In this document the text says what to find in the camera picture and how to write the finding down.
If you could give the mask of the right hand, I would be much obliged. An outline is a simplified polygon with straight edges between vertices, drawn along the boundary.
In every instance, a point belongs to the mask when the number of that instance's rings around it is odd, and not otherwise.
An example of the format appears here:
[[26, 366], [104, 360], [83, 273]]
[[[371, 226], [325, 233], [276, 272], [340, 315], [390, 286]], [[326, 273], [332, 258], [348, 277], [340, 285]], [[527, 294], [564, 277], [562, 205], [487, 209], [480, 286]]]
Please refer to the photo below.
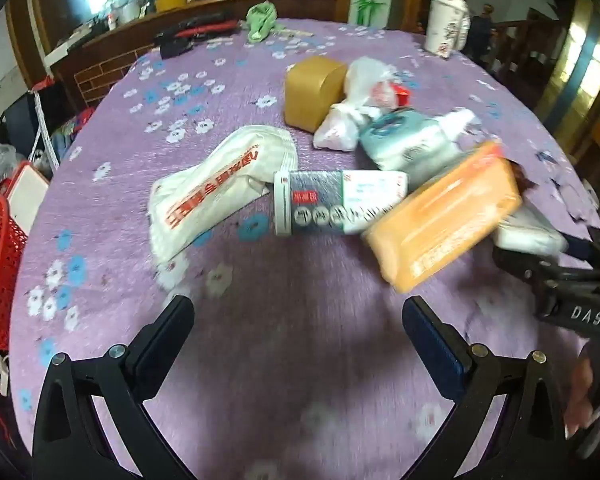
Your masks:
[[592, 403], [594, 384], [600, 382], [600, 341], [590, 340], [580, 352], [570, 376], [570, 389], [564, 413], [565, 436], [570, 439], [580, 429], [596, 421]]

